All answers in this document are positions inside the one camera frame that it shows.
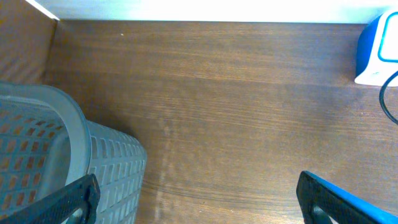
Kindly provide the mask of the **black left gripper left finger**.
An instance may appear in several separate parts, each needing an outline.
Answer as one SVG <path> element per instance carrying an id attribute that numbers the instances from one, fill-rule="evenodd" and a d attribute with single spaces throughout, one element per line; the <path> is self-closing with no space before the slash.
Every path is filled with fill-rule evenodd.
<path id="1" fill-rule="evenodd" d="M 19 212 L 1 224 L 95 223 L 100 187 L 94 174 L 87 174 Z"/>

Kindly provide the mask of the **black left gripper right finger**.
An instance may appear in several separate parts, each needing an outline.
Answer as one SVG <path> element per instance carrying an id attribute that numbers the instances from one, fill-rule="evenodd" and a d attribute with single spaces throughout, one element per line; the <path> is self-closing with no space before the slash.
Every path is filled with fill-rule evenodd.
<path id="1" fill-rule="evenodd" d="M 319 176 L 300 173 L 296 194 L 306 224 L 397 223 L 397 217 L 350 194 Z"/>

